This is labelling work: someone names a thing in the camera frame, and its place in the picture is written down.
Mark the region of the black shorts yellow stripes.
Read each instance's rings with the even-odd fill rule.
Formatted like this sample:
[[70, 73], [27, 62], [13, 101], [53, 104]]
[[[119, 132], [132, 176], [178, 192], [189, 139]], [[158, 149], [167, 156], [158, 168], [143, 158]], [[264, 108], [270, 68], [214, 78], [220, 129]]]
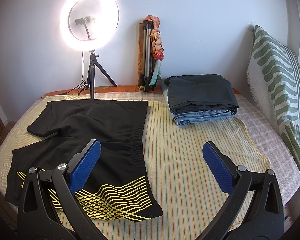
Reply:
[[61, 164], [71, 194], [92, 219], [140, 222], [160, 217], [143, 154], [146, 101], [48, 102], [27, 132], [40, 142], [15, 149], [5, 198], [18, 205], [26, 174], [45, 179]]

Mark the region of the yellow striped towel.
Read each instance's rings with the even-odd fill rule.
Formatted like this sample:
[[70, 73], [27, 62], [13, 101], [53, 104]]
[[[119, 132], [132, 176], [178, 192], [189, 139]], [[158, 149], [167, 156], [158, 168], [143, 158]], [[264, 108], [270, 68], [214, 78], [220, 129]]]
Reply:
[[195, 239], [213, 220], [228, 195], [203, 158], [212, 141], [234, 164], [263, 173], [270, 161], [259, 153], [239, 118], [178, 127], [159, 94], [98, 94], [100, 100], [148, 103], [143, 152], [151, 190], [163, 210], [160, 217], [132, 222], [118, 208], [93, 207], [91, 190], [76, 193], [79, 202], [107, 239]]

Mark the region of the blue folded jeans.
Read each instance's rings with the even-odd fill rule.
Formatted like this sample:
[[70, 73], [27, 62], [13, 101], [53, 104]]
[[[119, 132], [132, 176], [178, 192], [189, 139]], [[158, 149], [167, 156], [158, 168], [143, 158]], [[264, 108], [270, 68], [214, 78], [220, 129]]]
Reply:
[[196, 111], [196, 112], [188, 112], [188, 113], [181, 113], [181, 114], [173, 114], [170, 110], [170, 106], [168, 103], [168, 86], [162, 83], [161, 88], [162, 88], [162, 93], [164, 96], [166, 106], [168, 107], [170, 117], [177, 126], [185, 126], [189, 124], [197, 124], [200, 122], [223, 120], [223, 119], [231, 118], [235, 116], [237, 113], [237, 109], [234, 109], [234, 110]]

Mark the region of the black mini tripod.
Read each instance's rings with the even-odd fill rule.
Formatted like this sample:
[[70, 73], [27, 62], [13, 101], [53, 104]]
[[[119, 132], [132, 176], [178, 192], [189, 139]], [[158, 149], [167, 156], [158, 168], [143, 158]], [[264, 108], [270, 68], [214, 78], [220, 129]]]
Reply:
[[98, 63], [97, 58], [98, 54], [95, 53], [95, 50], [89, 51], [89, 68], [88, 68], [88, 81], [87, 88], [90, 89], [90, 99], [95, 99], [95, 71], [96, 68], [107, 78], [107, 80], [114, 86], [117, 87], [115, 81], [110, 77], [110, 75], [105, 71], [105, 69]]

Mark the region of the green white patterned pillow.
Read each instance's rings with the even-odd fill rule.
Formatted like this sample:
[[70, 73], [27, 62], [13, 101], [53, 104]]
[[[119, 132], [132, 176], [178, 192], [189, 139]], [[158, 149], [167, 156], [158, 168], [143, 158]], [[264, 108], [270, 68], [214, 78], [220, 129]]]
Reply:
[[259, 25], [253, 31], [247, 78], [254, 100], [300, 170], [300, 65], [290, 48]]

